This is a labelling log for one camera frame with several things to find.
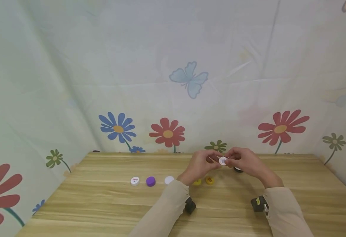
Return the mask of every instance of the yellow bottle cap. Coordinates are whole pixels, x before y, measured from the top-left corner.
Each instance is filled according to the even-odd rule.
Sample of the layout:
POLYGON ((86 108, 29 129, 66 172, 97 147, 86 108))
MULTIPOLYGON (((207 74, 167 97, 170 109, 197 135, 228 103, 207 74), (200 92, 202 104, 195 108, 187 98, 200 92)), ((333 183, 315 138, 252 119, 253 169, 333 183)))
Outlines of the yellow bottle cap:
POLYGON ((207 183, 208 185, 213 185, 213 184, 214 184, 213 178, 210 177, 210 176, 206 177, 206 183, 207 183))

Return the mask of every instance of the yellow flower center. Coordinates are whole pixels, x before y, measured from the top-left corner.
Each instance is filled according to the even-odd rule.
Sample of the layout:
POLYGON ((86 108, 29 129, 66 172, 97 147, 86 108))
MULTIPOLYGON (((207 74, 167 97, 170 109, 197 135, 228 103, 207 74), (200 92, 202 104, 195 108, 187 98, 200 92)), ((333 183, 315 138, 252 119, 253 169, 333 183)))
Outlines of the yellow flower center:
POLYGON ((286 129, 287 129, 286 125, 280 125, 280 126, 275 127, 274 132, 276 134, 282 134, 283 132, 286 131, 286 129))
POLYGON ((170 131, 170 130, 166 130, 164 132, 163 136, 166 137, 166 138, 171 138, 171 137, 173 137, 173 132, 170 131))
POLYGON ((114 126, 114 130, 115 130, 115 132, 117 132, 118 134, 122 134, 122 133, 124 132, 123 127, 121 127, 121 126, 119 126, 119 125, 114 126))

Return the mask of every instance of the sleeve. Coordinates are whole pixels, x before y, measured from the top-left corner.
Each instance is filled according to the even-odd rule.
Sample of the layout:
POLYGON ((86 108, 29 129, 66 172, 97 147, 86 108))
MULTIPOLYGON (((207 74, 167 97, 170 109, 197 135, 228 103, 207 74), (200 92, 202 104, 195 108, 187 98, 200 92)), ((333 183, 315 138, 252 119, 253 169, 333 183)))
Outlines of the sleeve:
POLYGON ((144 215, 129 237, 167 237, 178 217, 183 213, 189 198, 189 187, 172 181, 160 199, 144 215))
POLYGON ((290 189, 269 188, 264 197, 269 205, 267 219, 274 237, 313 237, 290 189))

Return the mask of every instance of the white bottle cap with red print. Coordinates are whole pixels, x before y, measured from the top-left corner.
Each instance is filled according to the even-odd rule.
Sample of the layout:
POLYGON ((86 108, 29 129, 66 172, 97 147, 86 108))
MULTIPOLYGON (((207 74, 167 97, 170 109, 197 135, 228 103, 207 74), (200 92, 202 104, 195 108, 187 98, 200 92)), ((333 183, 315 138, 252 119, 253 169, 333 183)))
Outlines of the white bottle cap with red print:
POLYGON ((140 183, 140 178, 139 177, 133 177, 131 179, 131 185, 132 186, 137 186, 140 183))

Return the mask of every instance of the blue flower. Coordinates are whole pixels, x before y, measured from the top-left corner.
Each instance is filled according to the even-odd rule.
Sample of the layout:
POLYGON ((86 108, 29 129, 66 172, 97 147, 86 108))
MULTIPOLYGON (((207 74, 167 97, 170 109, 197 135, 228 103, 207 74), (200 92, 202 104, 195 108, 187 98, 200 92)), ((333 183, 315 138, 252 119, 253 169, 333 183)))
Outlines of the blue flower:
POLYGON ((130 148, 129 151, 130 152, 135 152, 135 153, 145 152, 145 150, 143 150, 142 147, 138 147, 138 146, 133 146, 132 148, 130 148))
POLYGON ((119 142, 125 143, 125 139, 128 142, 131 142, 131 138, 129 136, 135 137, 136 134, 133 132, 128 132, 131 129, 135 128, 135 125, 130 125, 133 121, 131 118, 127 118, 125 120, 125 114, 120 113, 118 116, 118 123, 116 123, 115 117, 111 112, 108 112, 108 120, 103 115, 99 116, 99 119, 104 123, 100 124, 102 127, 100 128, 102 132, 112 132, 107 137, 110 140, 114 140, 119 135, 119 142))
POLYGON ((33 208, 32 210, 33 212, 35 212, 33 214, 36 214, 36 212, 44 205, 44 203, 45 203, 45 199, 43 199, 40 204, 36 204, 36 207, 33 208))

